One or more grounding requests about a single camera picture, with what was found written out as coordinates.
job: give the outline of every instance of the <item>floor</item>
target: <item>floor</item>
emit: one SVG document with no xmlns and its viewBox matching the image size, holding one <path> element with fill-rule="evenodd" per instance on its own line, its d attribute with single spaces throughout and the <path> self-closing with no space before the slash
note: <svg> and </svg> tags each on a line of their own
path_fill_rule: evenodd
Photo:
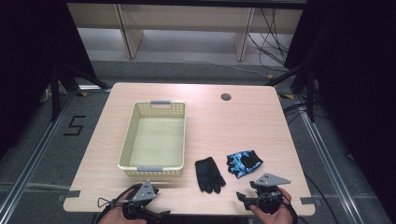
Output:
<svg viewBox="0 0 396 224">
<path fill-rule="evenodd" d="M 249 66 L 265 66 L 270 69 L 284 70 L 279 62 L 260 53 L 252 41 L 247 44 L 247 52 L 242 62 L 236 60 L 233 47 L 233 34 L 215 32 L 173 32 L 173 31 L 145 31 L 144 38 L 139 47 L 136 57 L 132 60 L 126 58 L 125 48 L 122 43 L 120 31 L 118 30 L 94 30 L 79 29 L 86 50 L 95 65 L 100 62 L 113 62 L 121 64 L 118 66 L 129 66 L 129 63 L 193 63 L 196 66 L 211 65 L 227 67 L 244 72 L 260 73 L 257 71 L 245 71 Z M 253 34 L 252 39 L 262 45 L 263 38 L 260 34 Z M 271 43 L 276 42 L 270 36 Z M 278 42 L 284 47 L 290 45 L 292 35 L 279 35 Z M 264 47 L 283 61 L 279 49 L 269 46 Z M 283 108 L 293 106 L 296 102 L 302 102 L 304 95 L 288 96 L 289 92 L 282 92 L 280 101 Z M 53 124 L 52 130 L 67 130 L 69 125 L 67 116 L 76 114 L 89 114 L 89 120 L 84 126 L 86 130 L 94 130 L 94 125 L 100 111 L 84 111 L 82 108 L 90 106 L 103 106 L 108 94 L 93 92 L 89 102 L 83 97 L 73 96 L 70 107 L 75 111 L 65 113 L 64 120 Z M 63 96 L 64 102 L 68 101 L 68 95 Z M 308 186 L 311 189 L 317 212 L 312 217 L 307 217 L 308 223 L 390 223 L 380 203 L 372 193 L 370 186 L 364 179 L 359 167 L 346 157 L 347 149 L 336 135 L 336 130 L 326 118 L 325 110 L 316 106 L 316 122 L 311 123 L 304 111 L 291 110 L 287 116 L 290 133 L 295 142 L 303 169 L 307 174 Z M 86 136 L 70 138 L 67 142 L 57 141 L 57 137 L 64 138 L 63 134 L 52 136 L 49 142 L 42 142 L 37 135 L 51 136 L 48 131 L 50 117 L 50 104 L 44 102 L 43 106 L 36 112 L 35 119 L 28 125 L 34 127 L 27 129 L 24 133 L 25 141 L 20 142 L 18 148 L 23 150 L 10 150 L 0 162 L 0 202 L 10 197 L 14 183 L 21 183 L 21 174 L 31 168 L 31 178 L 24 179 L 27 182 L 25 193 L 19 198 L 14 207 L 11 207 L 11 216 L 2 219 L 2 223 L 92 223 L 96 214 L 68 214 L 62 210 L 64 193 L 72 181 L 77 166 L 67 169 L 69 161 L 78 161 L 84 153 L 90 139 L 90 132 L 82 133 Z M 62 142 L 61 146 L 70 147 L 73 153 L 62 154 L 56 151 L 43 151 L 44 155 L 37 155 L 39 146 Z M 40 160 L 34 167 L 26 168 L 32 160 Z M 260 223 L 254 217 L 249 220 L 238 221 L 238 223 Z"/>
</svg>

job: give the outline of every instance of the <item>wire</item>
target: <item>wire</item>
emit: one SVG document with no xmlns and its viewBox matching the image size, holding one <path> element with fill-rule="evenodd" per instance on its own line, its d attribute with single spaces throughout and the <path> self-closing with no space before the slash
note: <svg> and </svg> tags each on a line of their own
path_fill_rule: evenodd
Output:
<svg viewBox="0 0 396 224">
<path fill-rule="evenodd" d="M 283 196 L 283 198 L 286 199 L 289 203 L 285 203 L 285 202 L 283 202 L 283 200 L 281 201 L 281 200 L 279 200 L 276 197 L 271 197 L 271 199 L 277 201 L 278 203 L 281 203 L 281 204 L 285 205 L 285 207 L 289 209 L 289 211 L 291 213 L 291 216 L 293 217 L 292 224 L 297 224 L 298 223 L 298 216 L 297 216 L 296 211 L 294 210 L 293 206 L 291 205 L 290 200 L 288 198 L 286 198 L 285 196 Z"/>
<path fill-rule="evenodd" d="M 321 115 L 319 115 L 319 114 L 317 114 L 317 113 L 314 113 L 314 115 L 316 115 L 317 117 L 319 117 L 319 118 L 321 118 L 321 119 L 328 119 L 328 118 L 329 118 L 329 116 L 327 116 L 327 115 L 326 115 L 326 117 L 321 116 Z"/>
<path fill-rule="evenodd" d="M 262 16 L 264 17 L 265 23 L 267 24 L 267 27 L 268 27 L 267 37 L 268 37 L 269 34 L 271 34 L 271 36 L 273 37 L 273 39 L 275 40 L 275 42 L 277 44 L 277 48 L 267 41 L 267 37 L 264 38 L 264 43 L 267 42 L 269 45 L 271 45 L 274 48 L 278 49 L 279 53 L 280 53 L 280 55 L 281 55 L 281 57 L 283 59 L 283 63 L 284 63 L 285 60 L 286 60 L 284 52 L 286 52 L 286 51 L 283 50 L 283 49 L 286 49 L 286 50 L 288 50 L 288 49 L 286 47 L 284 47 L 283 45 L 281 45 L 280 42 L 279 42 L 279 39 L 277 38 L 276 22 L 275 22 L 276 9 L 273 8 L 272 12 L 273 12 L 273 17 L 272 17 L 272 21 L 271 21 L 271 25 L 270 25 L 270 23 L 268 22 L 267 18 L 265 17 L 265 14 L 264 14 L 264 11 L 263 11 L 263 8 L 262 8 Z"/>
<path fill-rule="evenodd" d="M 251 42 L 253 42 L 253 44 L 256 46 L 256 48 L 257 48 L 259 51 L 265 53 L 268 57 L 272 58 L 272 59 L 275 60 L 277 63 L 283 63 L 283 62 L 282 62 L 280 59 L 278 59 L 274 54 L 268 52 L 267 50 L 265 50 L 265 49 L 263 48 L 263 44 L 265 43 L 265 41 L 264 41 L 264 43 L 260 46 L 259 44 L 256 43 L 256 41 L 254 41 L 254 39 L 251 37 L 251 35 L 248 35 L 248 37 L 250 38 Z"/>
<path fill-rule="evenodd" d="M 158 49 L 159 52 L 163 55 L 163 57 L 165 57 L 165 58 L 167 58 L 167 59 L 170 59 L 170 60 L 172 60 L 172 61 L 179 61 L 179 62 L 185 62 L 185 63 L 212 64 L 212 65 L 216 65 L 216 66 L 220 66 L 220 67 L 229 67 L 229 68 L 235 69 L 235 70 L 237 70 L 237 71 L 241 71 L 241 72 L 255 73 L 255 74 L 259 74 L 260 76 L 263 76 L 263 77 L 268 77 L 267 75 L 265 75 L 265 74 L 263 74 L 263 73 L 260 73 L 260 72 L 258 72 L 258 71 L 247 70 L 247 69 L 241 69 L 241 68 L 237 68 L 237 67 L 234 67 L 234 66 L 232 66 L 232 65 L 227 65 L 227 64 L 210 63 L 210 62 L 205 62 L 205 61 L 197 62 L 197 61 L 190 61 L 190 60 L 179 59 L 179 58 L 172 58 L 172 57 L 167 56 L 164 52 L 162 52 L 161 47 L 159 47 L 157 44 L 155 44 L 153 41 L 151 41 L 151 40 L 150 40 L 149 38 L 147 38 L 145 35 L 143 35 L 143 37 L 144 37 L 145 39 L 147 39 L 147 41 L 148 41 L 152 46 L 154 46 L 156 49 Z"/>
<path fill-rule="evenodd" d="M 290 125 L 295 119 L 297 119 L 300 115 L 302 115 L 303 113 L 305 112 L 305 110 L 304 111 L 300 111 L 300 113 L 298 114 L 298 115 L 296 115 L 292 120 L 290 120 L 289 122 L 288 122 L 288 125 Z"/>
<path fill-rule="evenodd" d="M 116 199 L 113 199 L 113 200 L 111 200 L 111 201 L 109 201 L 109 200 L 107 200 L 107 199 L 104 199 L 104 198 L 98 198 L 98 200 L 97 200 L 97 206 L 98 206 L 98 207 L 103 207 L 103 206 L 105 206 L 105 205 L 110 204 L 111 208 L 113 208 L 114 206 L 116 206 L 116 203 L 120 200 L 120 198 L 121 198 L 124 194 L 126 194 L 129 190 L 131 190 L 131 189 L 136 189 L 136 188 L 140 188 L 140 187 L 141 187 L 141 184 L 132 185 L 131 187 L 129 187 L 128 189 L 126 189 L 123 193 L 121 193 L 121 194 L 119 195 L 119 197 L 117 197 Z M 103 203 L 102 205 L 99 204 L 100 200 L 105 201 L 105 203 Z"/>
<path fill-rule="evenodd" d="M 329 202 L 327 201 L 326 197 L 324 196 L 324 194 L 322 193 L 322 191 L 319 189 L 319 187 L 314 183 L 314 181 L 304 172 L 304 176 L 309 180 L 309 182 L 311 182 L 311 184 L 315 187 L 315 189 L 318 190 L 320 196 L 322 197 L 323 201 L 326 203 L 326 205 L 328 206 L 330 213 L 332 214 L 332 217 L 334 218 L 334 222 L 335 223 L 339 223 L 337 216 L 335 215 L 334 211 L 332 210 L 332 207 L 330 206 Z"/>
<path fill-rule="evenodd" d="M 291 111 L 292 109 L 298 108 L 300 106 L 306 106 L 306 103 L 300 103 L 300 104 L 295 104 L 295 105 L 288 106 L 288 107 L 283 109 L 283 113 L 286 114 L 287 112 Z"/>
<path fill-rule="evenodd" d="M 259 195 L 259 197 L 257 198 L 257 201 L 256 201 L 256 207 L 259 207 L 259 203 L 262 200 L 262 198 L 263 197 L 267 198 L 267 196 L 268 196 L 268 194 L 265 194 L 265 193 L 262 193 L 261 195 Z"/>
<path fill-rule="evenodd" d="M 298 217 L 303 223 L 308 224 L 308 222 L 303 217 Z"/>
<path fill-rule="evenodd" d="M 282 70 L 273 69 L 273 68 L 269 68 L 269 67 L 265 66 L 265 65 L 262 63 L 262 51 L 261 51 L 261 50 L 260 50 L 260 52 L 259 52 L 259 60 L 260 60 L 260 64 L 262 65 L 262 67 L 264 67 L 264 68 L 266 68 L 266 69 L 270 69 L 270 70 L 277 71 L 277 72 L 288 72 L 288 71 L 282 71 Z"/>
</svg>

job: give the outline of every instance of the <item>glove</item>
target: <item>glove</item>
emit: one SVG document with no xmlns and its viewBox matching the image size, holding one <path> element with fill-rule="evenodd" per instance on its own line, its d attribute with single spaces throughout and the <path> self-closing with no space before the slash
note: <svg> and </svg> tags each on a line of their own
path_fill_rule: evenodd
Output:
<svg viewBox="0 0 396 224">
<path fill-rule="evenodd" d="M 201 191 L 206 191 L 207 193 L 211 193 L 213 190 L 216 193 L 221 192 L 221 187 L 225 186 L 225 181 L 212 157 L 196 161 L 195 169 Z"/>
<path fill-rule="evenodd" d="M 237 152 L 227 156 L 228 172 L 235 174 L 236 178 L 248 175 L 259 166 L 262 160 L 256 155 L 254 150 Z"/>
</svg>

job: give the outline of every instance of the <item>human hand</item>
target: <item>human hand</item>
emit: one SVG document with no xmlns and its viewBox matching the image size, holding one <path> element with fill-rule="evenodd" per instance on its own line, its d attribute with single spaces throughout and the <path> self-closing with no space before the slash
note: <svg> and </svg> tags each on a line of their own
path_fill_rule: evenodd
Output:
<svg viewBox="0 0 396 224">
<path fill-rule="evenodd" d="M 133 189 L 126 192 L 121 199 L 126 199 L 128 195 L 134 191 Z M 99 224 L 147 224 L 144 219 L 126 219 L 122 213 L 122 207 L 116 206 L 105 214 L 100 220 Z"/>
<path fill-rule="evenodd" d="M 285 197 L 283 202 L 289 204 L 291 202 L 291 196 L 282 188 L 279 188 L 279 191 Z M 293 222 L 293 216 L 284 204 L 281 204 L 279 209 L 272 215 L 265 214 L 255 205 L 251 205 L 249 208 L 263 224 L 291 224 Z"/>
</svg>

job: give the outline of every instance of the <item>gray floor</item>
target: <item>gray floor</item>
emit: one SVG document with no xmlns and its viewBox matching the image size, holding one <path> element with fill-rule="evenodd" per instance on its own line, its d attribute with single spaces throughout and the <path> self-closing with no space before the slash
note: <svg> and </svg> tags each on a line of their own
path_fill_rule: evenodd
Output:
<svg viewBox="0 0 396 224">
<path fill-rule="evenodd" d="M 133 60 L 125 57 L 119 31 L 80 29 L 80 34 L 97 76 L 108 84 L 133 81 L 262 85 L 268 81 L 269 76 L 282 74 L 261 67 L 259 52 L 251 42 L 248 43 L 245 60 L 238 62 L 234 55 L 232 34 L 146 31 Z M 253 37 L 256 41 L 261 41 L 259 35 Z M 280 35 L 279 39 L 283 45 L 288 46 L 291 36 Z M 267 48 L 277 54 L 273 48 Z M 282 69 L 270 58 L 262 57 L 262 63 Z M 277 91 L 281 95 L 287 93 L 291 82 L 292 78 L 279 84 Z M 63 198 L 73 181 L 108 95 L 109 92 L 90 91 L 86 96 L 71 96 L 70 104 L 8 223 L 92 223 L 95 214 L 65 212 Z M 280 102 L 283 108 L 297 103 L 295 99 L 286 97 L 281 97 Z M 8 196 L 13 183 L 18 182 L 26 163 L 40 144 L 40 137 L 50 125 L 50 113 L 50 101 L 44 102 L 27 125 L 19 144 L 0 161 L 1 202 Z M 79 135 L 66 136 L 65 133 L 76 132 L 76 129 L 69 127 L 74 116 L 85 116 L 76 119 L 79 125 L 83 125 L 83 129 Z M 339 223 L 359 223 L 348 217 L 348 211 L 332 184 L 329 171 L 319 156 L 318 146 L 314 144 L 307 129 L 304 115 L 295 109 L 286 115 L 286 119 L 290 123 L 290 133 L 304 172 L 318 187 L 307 179 L 316 201 L 317 212 L 304 219 L 308 223 L 335 223 L 331 208 Z M 345 156 L 347 148 L 321 105 L 315 105 L 315 119 L 320 137 L 335 164 L 334 169 L 342 177 L 345 189 L 352 195 L 363 223 L 391 223 L 359 167 Z M 330 207 L 319 191 L 324 194 Z M 260 223 L 254 217 L 250 218 L 254 223 Z M 235 221 L 229 217 L 175 217 L 174 221 L 248 223 L 244 218 Z"/>
</svg>

